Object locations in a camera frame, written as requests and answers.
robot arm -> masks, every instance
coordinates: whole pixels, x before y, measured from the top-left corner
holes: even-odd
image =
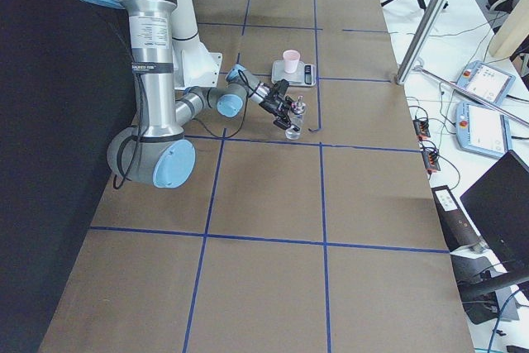
[[[234,117],[247,98],[275,115],[274,124],[290,126],[286,81],[272,88],[240,65],[228,74],[228,87],[217,82],[220,55],[200,42],[192,0],[82,0],[124,8],[131,31],[138,126],[120,132],[107,150],[112,171],[158,188],[177,188],[191,174],[195,151],[183,125],[206,108]],[[175,88],[191,87],[177,101]]]

monitor stand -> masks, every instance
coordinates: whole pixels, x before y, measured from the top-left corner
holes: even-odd
[[[496,277],[501,273],[494,270],[492,267],[488,268],[491,263],[484,257],[472,259],[464,256],[451,255],[452,267],[454,268],[455,280],[458,285],[461,283],[479,283],[484,280],[484,275],[487,274],[487,278]],[[490,301],[491,303],[465,303],[466,314],[469,316],[470,321],[473,324],[481,324],[488,320],[493,320],[498,317],[499,309],[503,306],[512,291],[509,287],[498,289],[493,293],[488,293],[480,297],[475,297],[476,301]],[[519,320],[516,304],[514,299],[511,300],[503,310],[502,320]]]

digital scale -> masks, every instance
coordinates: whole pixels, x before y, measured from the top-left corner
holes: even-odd
[[[281,79],[287,80],[291,86],[312,87],[316,85],[316,66],[299,61],[296,71],[293,74],[287,74],[284,71],[284,61],[274,61],[272,64],[272,83],[276,84]]]
[[[460,103],[455,111],[455,134],[462,150],[499,159],[512,149],[508,119],[474,103]]]
[[[507,96],[515,80],[516,77],[511,74],[481,61],[474,61],[466,66],[456,84],[485,101],[499,105]]]

device screen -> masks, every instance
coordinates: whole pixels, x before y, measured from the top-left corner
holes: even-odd
[[[470,144],[479,148],[505,152],[500,114],[484,107],[469,106]]]
[[[477,68],[466,90],[493,103],[509,80],[509,75],[481,65]]]

table surface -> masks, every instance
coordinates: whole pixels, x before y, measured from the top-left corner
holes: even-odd
[[[317,66],[321,130],[190,122],[183,187],[105,191],[41,351],[473,351],[379,0],[193,1],[223,74]]]
[[[448,0],[448,3],[449,7],[437,19],[431,32],[431,37],[429,37],[420,57],[425,63],[425,69],[446,80],[456,81],[463,68],[470,61],[482,60],[490,62],[498,60],[486,53],[488,43],[493,37],[487,21],[493,21],[498,14],[491,13],[484,16],[475,0]],[[384,18],[391,34],[395,57],[397,62],[400,63],[413,38],[412,33],[415,32],[422,18],[422,10],[418,7],[417,0],[397,0],[384,7]],[[463,31],[467,32],[456,36],[445,36]],[[529,92],[510,60],[500,60],[492,65],[517,76],[516,83],[512,87],[510,94],[529,100]],[[405,89],[410,106],[419,105],[424,107],[428,111],[429,117],[436,117],[441,120],[444,119],[439,112],[441,104],[443,112],[446,114],[448,111],[448,116],[453,121],[455,120],[456,104],[464,100],[459,94],[455,94],[449,109],[451,90],[443,86],[445,94],[441,102],[437,82],[420,74],[411,74],[405,82]],[[507,98],[503,102],[502,108],[529,121],[529,105],[527,104]],[[412,107],[410,111],[413,117],[416,113],[416,108]],[[419,111],[418,116],[423,116],[421,111]],[[529,129],[516,122],[511,122],[510,127],[514,136],[529,136]],[[440,122],[431,123],[431,140],[437,145],[441,143],[441,154],[454,163],[460,171],[460,182],[453,189],[454,195],[459,198],[497,160],[462,151],[457,144],[455,136],[447,134],[446,131],[441,134],[441,128],[442,124]],[[513,141],[512,143],[513,149],[529,164],[529,143],[527,141]],[[453,168],[441,160],[441,172],[432,175],[430,185],[435,187],[445,184],[453,187],[457,183],[457,179],[457,173]],[[498,259],[492,252],[487,251],[484,254],[490,259],[492,264],[498,263]],[[460,251],[459,255],[477,256],[468,250]],[[505,271],[501,266],[497,267],[497,270]],[[527,304],[526,299],[523,297],[517,299]],[[520,308],[518,314],[521,318],[519,322],[501,322],[499,328],[506,332],[507,335],[495,338],[494,349],[506,351],[505,346],[507,345],[529,347],[529,333],[527,332],[527,329],[529,329],[529,308]],[[472,324],[470,321],[468,321],[468,324],[474,346],[486,348],[494,321],[486,322],[479,326]]]

